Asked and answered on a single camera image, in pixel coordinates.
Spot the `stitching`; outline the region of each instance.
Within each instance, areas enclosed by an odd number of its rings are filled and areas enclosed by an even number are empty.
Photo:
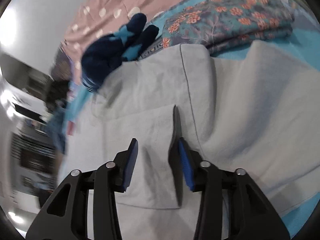
[[[197,140],[198,140],[198,144],[199,144],[199,146],[200,146],[201,154],[202,154],[202,156],[204,156],[204,153],[203,153],[203,150],[202,150],[202,147],[201,147],[200,141],[199,141],[199,137],[198,137],[198,132],[197,132],[197,127],[196,127],[196,120],[195,120],[195,116],[194,116],[194,114],[193,114],[193,107],[192,107],[192,103],[191,103],[191,96],[190,96],[189,82],[188,82],[188,77],[187,77],[186,69],[185,69],[185,67],[184,67],[184,62],[183,62],[183,57],[182,57],[182,52],[181,52],[181,45],[179,46],[179,48],[180,48],[180,55],[181,55],[182,67],[183,67],[183,71],[184,71],[184,74],[185,74],[185,77],[186,77],[186,81],[187,81],[188,95],[189,95],[189,101],[190,101],[190,106],[191,106],[191,112],[192,112],[193,123],[194,123],[194,125],[195,125],[195,130],[196,130],[196,137],[197,137]]]

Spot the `screw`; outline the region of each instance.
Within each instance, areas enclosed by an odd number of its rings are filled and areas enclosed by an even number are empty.
[[[116,164],[115,164],[114,162],[107,162],[107,163],[106,163],[106,167],[107,167],[108,169],[114,168],[115,166],[116,166]]]
[[[208,168],[208,167],[210,167],[210,165],[211,165],[211,163],[209,163],[207,161],[200,162],[200,166],[204,167],[204,168]]]
[[[245,175],[246,173],[247,172],[242,168],[236,169],[236,174],[237,175]]]
[[[73,171],[71,171],[71,176],[73,176],[73,177],[76,177],[76,176],[78,176],[80,174],[80,171],[79,170],[73,170]]]

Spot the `teal floral cloth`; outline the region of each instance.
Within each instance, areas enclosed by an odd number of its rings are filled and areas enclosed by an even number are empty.
[[[280,0],[206,0],[167,19],[163,47],[202,44],[211,54],[253,40],[290,36],[293,15]]]

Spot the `white polka dot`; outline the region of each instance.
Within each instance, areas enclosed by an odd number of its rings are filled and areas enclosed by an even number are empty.
[[[160,15],[162,13],[163,13],[163,11],[156,13],[153,18],[157,17],[158,15]]]
[[[88,32],[90,31],[90,28],[89,27],[86,27],[83,31],[83,34],[86,35]]]
[[[130,12],[128,13],[128,17],[129,19],[132,18],[133,15],[135,15],[136,13],[140,12],[140,8],[139,7],[133,7]]]
[[[98,31],[96,32],[96,37],[97,37],[97,38],[100,38],[102,35],[103,35],[103,30],[102,30],[102,29],[100,29],[100,30],[98,30]]]
[[[116,9],[113,13],[113,16],[118,19],[121,14],[121,9]]]
[[[80,61],[77,61],[75,64],[76,69],[81,69],[81,63]]]
[[[77,24],[75,24],[75,25],[72,26],[72,30],[75,32],[78,29],[78,27],[79,26]]]
[[[75,49],[79,49],[79,48],[80,48],[80,44],[79,44],[78,42],[76,42],[76,43],[73,45],[73,47],[74,47]]]
[[[106,15],[106,13],[107,13],[107,10],[106,10],[105,8],[102,8],[102,9],[99,11],[99,15],[100,15],[101,18],[104,17],[104,16]]]
[[[90,12],[90,7],[89,7],[89,6],[86,6],[86,7],[83,9],[84,15],[87,15],[89,12]]]

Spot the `pink polka dot fabric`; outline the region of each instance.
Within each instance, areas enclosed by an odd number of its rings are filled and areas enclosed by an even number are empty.
[[[81,83],[81,56],[96,39],[116,31],[136,13],[148,21],[182,0],[87,0],[65,33],[63,49],[74,62],[74,82]]]

